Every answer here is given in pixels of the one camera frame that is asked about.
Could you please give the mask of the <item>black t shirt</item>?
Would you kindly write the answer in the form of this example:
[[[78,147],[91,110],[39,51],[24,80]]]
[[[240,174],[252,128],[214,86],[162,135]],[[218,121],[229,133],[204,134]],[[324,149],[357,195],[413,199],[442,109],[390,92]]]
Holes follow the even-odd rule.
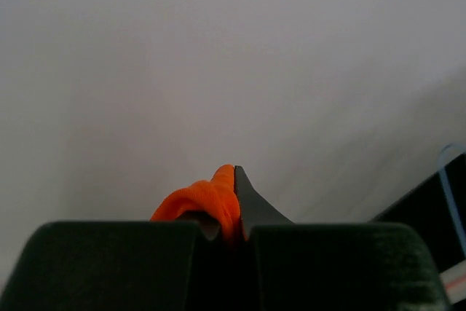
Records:
[[[412,227],[427,244],[440,272],[465,260],[438,173],[431,175],[373,220]]]

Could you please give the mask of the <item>orange t shirt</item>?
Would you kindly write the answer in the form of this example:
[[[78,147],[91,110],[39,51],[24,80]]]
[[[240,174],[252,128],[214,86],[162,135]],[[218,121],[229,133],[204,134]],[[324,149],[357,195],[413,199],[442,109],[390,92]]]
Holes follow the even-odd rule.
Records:
[[[224,240],[234,244],[242,233],[234,180],[234,166],[222,165],[209,181],[196,181],[168,195],[152,214],[151,220],[173,221],[187,212],[205,213],[220,224]]]

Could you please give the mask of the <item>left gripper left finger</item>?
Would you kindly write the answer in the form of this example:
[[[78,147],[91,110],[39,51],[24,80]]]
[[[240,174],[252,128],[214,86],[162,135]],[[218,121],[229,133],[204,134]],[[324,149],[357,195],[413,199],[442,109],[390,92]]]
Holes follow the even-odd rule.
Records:
[[[175,221],[55,221],[27,240],[3,310],[186,310],[196,252],[221,236],[201,213]]]

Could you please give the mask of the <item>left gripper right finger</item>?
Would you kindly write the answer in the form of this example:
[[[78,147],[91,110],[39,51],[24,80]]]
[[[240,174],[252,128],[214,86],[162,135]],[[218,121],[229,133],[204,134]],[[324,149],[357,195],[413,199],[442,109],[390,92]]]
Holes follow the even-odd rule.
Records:
[[[234,169],[244,310],[450,310],[421,237],[404,224],[295,224]]]

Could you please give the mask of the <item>light blue wire hanger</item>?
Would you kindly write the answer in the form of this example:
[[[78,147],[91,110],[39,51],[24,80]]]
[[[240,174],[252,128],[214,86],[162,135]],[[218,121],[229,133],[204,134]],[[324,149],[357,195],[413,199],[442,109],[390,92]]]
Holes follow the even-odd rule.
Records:
[[[462,225],[458,207],[451,190],[451,184],[446,170],[446,155],[451,149],[456,149],[460,152],[460,154],[465,155],[465,147],[462,144],[449,143],[445,145],[440,150],[437,158],[438,175],[440,178],[441,188],[443,190],[447,208],[449,210],[449,215],[454,226],[454,231],[456,232],[460,248],[462,249],[463,254],[465,254],[465,229]]]

